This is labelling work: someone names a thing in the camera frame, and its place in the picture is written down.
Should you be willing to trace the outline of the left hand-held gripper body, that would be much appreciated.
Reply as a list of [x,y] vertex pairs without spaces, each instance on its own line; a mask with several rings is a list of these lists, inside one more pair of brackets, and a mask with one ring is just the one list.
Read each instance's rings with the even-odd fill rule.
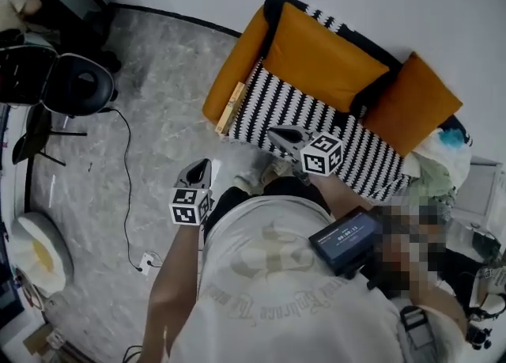
[[213,207],[211,181],[195,184],[178,181],[170,191],[168,206],[173,224],[203,225]]

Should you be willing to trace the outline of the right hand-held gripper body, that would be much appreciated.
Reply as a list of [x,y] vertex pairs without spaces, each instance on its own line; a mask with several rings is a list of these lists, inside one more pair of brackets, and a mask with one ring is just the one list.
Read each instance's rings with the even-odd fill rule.
[[343,162],[342,140],[327,132],[304,137],[293,145],[294,175],[308,183],[309,176],[328,177],[336,173]]

